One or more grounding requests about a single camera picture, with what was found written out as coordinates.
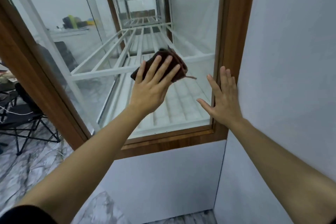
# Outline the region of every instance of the marble floor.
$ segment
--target marble floor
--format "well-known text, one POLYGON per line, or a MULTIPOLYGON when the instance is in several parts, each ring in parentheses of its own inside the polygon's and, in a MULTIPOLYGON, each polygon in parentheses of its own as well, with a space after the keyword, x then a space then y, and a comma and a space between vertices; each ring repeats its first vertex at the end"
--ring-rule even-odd
MULTIPOLYGON (((50 138, 49 132, 39 126, 36 137, 50 138)), ((20 146, 24 139, 19 139, 20 146)), ((28 141, 23 154, 16 156, 14 137, 0 136, 0 142, 9 146, 2 147, 0 155, 0 216, 18 202, 28 190, 53 171, 73 150, 61 140, 51 143, 38 140, 28 141)), ((116 206, 112 198, 98 186, 84 203, 72 224, 130 224, 126 216, 116 206)), ((216 224, 212 211, 187 214, 151 224, 216 224)))

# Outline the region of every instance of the person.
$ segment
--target person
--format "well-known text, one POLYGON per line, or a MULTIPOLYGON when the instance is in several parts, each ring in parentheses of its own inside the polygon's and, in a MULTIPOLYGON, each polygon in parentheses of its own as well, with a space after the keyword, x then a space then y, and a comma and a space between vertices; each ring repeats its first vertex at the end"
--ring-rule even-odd
MULTIPOLYGON (((163 103, 171 79, 180 67, 176 65, 161 80, 172 57, 166 58, 157 70, 160 60, 161 57, 157 56, 144 79, 145 62, 141 64, 129 105, 6 212, 0 218, 1 224, 71 222, 132 131, 163 103)), ((295 224, 335 223, 336 183, 243 118, 236 82, 229 69, 220 68, 220 86, 211 75, 207 79, 216 105, 211 107, 203 99, 197 101, 214 119, 233 132, 292 221, 295 224)))

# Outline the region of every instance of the person's right hand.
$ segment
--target person's right hand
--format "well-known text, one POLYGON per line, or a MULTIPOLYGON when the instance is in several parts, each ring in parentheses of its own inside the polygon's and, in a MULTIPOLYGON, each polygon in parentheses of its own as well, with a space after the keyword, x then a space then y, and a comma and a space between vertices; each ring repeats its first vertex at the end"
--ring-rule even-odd
POLYGON ((197 102, 219 123, 230 128, 236 122, 243 120, 242 112, 238 102, 238 90, 235 78, 231 76, 230 69, 220 68, 221 88, 213 77, 208 74, 207 79, 215 95, 215 107, 211 107, 203 99, 197 99, 197 102))

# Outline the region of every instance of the chair seat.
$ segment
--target chair seat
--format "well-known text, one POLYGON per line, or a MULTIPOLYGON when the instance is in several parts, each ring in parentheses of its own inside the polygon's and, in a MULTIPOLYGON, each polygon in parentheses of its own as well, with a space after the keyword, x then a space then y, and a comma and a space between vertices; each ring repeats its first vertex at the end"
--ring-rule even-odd
POLYGON ((41 117, 42 113, 32 112, 28 104, 16 105, 9 109, 10 112, 18 113, 18 114, 26 114, 26 115, 18 115, 14 113, 7 113, 6 120, 0 124, 0 129, 8 129, 15 128, 17 126, 23 125, 25 123, 30 122, 33 119, 41 117))

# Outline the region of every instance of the brown wooden frame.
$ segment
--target brown wooden frame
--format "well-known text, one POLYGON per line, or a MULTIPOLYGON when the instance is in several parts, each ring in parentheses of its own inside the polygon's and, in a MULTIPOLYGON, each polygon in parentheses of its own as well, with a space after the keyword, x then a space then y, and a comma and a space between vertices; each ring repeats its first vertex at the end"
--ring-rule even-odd
MULTIPOLYGON (((219 0, 214 67, 214 78, 218 83, 219 69, 223 65, 231 69, 231 73, 238 79, 251 6, 252 0, 219 0)), ((78 148, 90 135, 64 90, 41 58, 19 13, 8 0, 0 0, 0 38, 0 57, 60 130, 65 140, 73 149, 78 148)), ((211 120, 207 126, 130 139, 117 158, 225 140, 227 135, 228 129, 225 126, 211 120)))

